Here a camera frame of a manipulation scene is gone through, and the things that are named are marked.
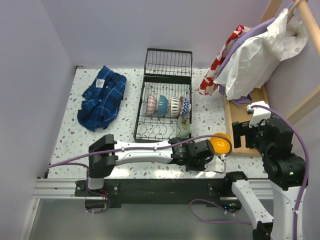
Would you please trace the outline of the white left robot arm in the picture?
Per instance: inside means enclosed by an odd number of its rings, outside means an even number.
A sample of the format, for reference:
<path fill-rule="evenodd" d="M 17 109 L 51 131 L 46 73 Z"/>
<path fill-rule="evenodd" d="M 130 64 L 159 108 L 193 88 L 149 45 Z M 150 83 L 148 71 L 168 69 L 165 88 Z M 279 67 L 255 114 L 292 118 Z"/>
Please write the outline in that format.
<path fill-rule="evenodd" d="M 205 165 L 215 156 L 215 150 L 207 139 L 195 142 L 192 139 L 174 137 L 168 141 L 128 143 L 114 140 L 107 134 L 88 148 L 89 167 L 86 191 L 99 196 L 104 190 L 104 179 L 114 167 L 133 163 L 161 163 L 185 166 L 189 171 L 205 171 Z"/>

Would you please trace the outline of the blue triangle pattern bowl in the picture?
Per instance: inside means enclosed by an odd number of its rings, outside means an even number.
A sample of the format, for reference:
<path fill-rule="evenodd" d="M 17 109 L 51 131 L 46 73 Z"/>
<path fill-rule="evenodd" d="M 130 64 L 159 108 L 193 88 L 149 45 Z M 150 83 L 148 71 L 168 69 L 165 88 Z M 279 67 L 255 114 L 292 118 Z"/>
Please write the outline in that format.
<path fill-rule="evenodd" d="M 153 95 L 149 94 L 147 98 L 145 115 L 151 116 L 156 111 L 156 106 L 157 106 L 157 99 Z"/>

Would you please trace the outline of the teal blue bowl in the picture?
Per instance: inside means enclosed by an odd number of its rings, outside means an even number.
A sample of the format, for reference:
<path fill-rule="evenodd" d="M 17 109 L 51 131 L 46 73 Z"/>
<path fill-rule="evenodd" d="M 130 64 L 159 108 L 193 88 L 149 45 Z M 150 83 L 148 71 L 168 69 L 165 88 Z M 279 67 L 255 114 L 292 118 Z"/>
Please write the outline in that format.
<path fill-rule="evenodd" d="M 164 117 L 168 110 L 168 99 L 164 95 L 160 95 L 157 106 L 157 115 L 159 117 Z"/>

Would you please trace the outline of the light green bowl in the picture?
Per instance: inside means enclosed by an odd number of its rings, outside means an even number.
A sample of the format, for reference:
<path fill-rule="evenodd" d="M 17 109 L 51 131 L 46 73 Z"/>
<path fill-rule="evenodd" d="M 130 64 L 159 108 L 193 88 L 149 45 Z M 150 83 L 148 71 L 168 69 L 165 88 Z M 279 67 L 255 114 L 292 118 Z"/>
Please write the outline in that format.
<path fill-rule="evenodd" d="M 177 120 L 176 137 L 183 139 L 189 138 L 191 133 L 192 124 L 190 123 L 189 119 L 180 116 Z"/>

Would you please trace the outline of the cream striped rim bowl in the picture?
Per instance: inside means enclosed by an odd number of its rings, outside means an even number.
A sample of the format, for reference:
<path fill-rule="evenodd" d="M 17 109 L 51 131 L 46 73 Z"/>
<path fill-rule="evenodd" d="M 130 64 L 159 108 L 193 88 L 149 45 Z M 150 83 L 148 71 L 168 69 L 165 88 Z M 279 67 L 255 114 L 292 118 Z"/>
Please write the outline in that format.
<path fill-rule="evenodd" d="M 172 96 L 170 101 L 170 116 L 176 118 L 180 115 L 181 100 L 177 96 Z"/>

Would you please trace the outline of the yellow bowl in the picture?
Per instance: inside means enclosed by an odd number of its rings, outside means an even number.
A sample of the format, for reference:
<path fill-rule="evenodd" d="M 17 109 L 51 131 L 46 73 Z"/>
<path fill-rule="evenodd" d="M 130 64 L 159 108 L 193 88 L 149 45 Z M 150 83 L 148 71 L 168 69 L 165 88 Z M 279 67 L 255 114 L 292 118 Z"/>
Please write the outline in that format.
<path fill-rule="evenodd" d="M 227 140 L 232 142 L 231 138 L 226 133 L 222 133 L 222 132 L 217 132 L 215 133 L 215 135 L 223 137 L 223 138 L 219 138 L 219 137 L 210 138 L 210 142 L 214 148 L 215 153 L 218 155 L 227 154 L 231 149 L 230 144 L 228 143 Z"/>

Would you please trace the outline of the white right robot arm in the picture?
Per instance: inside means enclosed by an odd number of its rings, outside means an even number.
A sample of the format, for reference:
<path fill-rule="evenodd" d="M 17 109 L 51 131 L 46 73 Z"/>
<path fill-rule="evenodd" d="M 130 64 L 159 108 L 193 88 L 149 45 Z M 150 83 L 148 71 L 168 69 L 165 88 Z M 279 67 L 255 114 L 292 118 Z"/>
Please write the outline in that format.
<path fill-rule="evenodd" d="M 223 192 L 236 196 L 247 213 L 255 240 L 303 239 L 302 221 L 295 205 L 303 202 L 302 191 L 306 161 L 292 152 L 293 130 L 280 118 L 262 119 L 251 126 L 248 121 L 232 123 L 235 148 L 256 149 L 262 157 L 273 194 L 273 215 L 270 215 L 254 194 L 247 176 L 242 171 L 228 172 L 224 177 Z"/>

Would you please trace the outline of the blue zigzag pattern bowl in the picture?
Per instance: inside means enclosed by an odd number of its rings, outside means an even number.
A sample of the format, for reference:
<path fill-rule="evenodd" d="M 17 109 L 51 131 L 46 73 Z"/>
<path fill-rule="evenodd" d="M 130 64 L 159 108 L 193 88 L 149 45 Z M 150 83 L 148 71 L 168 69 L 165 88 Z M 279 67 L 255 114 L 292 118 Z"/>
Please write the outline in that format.
<path fill-rule="evenodd" d="M 184 96 L 180 97 L 180 102 L 181 102 L 180 116 L 185 117 L 187 113 L 191 110 L 191 104 L 189 100 Z"/>

